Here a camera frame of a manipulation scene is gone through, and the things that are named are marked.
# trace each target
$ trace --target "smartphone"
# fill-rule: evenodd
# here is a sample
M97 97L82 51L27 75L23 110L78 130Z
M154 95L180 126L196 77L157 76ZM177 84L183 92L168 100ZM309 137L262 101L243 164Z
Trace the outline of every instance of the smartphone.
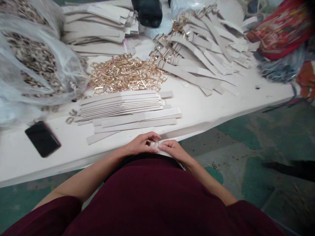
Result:
M43 121L29 127L25 133L41 157L47 157L61 147L59 141Z

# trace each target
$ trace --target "maroon shirt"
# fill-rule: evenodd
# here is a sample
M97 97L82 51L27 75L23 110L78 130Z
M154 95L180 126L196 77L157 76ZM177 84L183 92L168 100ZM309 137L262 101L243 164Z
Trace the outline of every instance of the maroon shirt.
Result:
M113 174L82 212L78 199L60 197L16 222L7 235L284 234L252 204L225 206L172 162L143 159Z

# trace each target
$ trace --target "bag of metal rings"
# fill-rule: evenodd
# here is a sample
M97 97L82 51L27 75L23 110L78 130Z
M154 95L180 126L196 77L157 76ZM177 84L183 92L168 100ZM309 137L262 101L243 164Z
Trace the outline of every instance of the bag of metal rings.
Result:
M53 0L1 0L0 14L10 14L52 29L60 39L64 15L60 6Z
M0 14L0 95L59 105L78 98L89 77L85 60L45 25Z
M275 83L290 83L298 76L307 55L306 43L276 61L264 61L257 67L263 77Z

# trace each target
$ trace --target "floor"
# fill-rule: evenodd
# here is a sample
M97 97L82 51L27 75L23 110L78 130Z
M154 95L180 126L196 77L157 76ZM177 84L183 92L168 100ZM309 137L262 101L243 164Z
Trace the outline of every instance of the floor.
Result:
M270 217L300 235L314 235L315 183L266 169L261 163L315 160L315 108L299 104L262 111L230 120L181 145L236 198L264 206ZM0 234L75 173L0 188L0 214L6 216L1 217Z

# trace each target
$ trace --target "red patterned fabric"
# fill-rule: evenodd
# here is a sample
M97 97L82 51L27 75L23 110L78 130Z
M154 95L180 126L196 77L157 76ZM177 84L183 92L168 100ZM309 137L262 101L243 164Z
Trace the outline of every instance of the red patterned fabric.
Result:
M314 15L304 0L284 0L278 10L253 28L247 37L261 42L258 52L277 60L294 51L314 34Z
M127 164L80 209L74 197L55 199L3 236L284 235L255 206L239 201L226 207L191 174L160 159Z

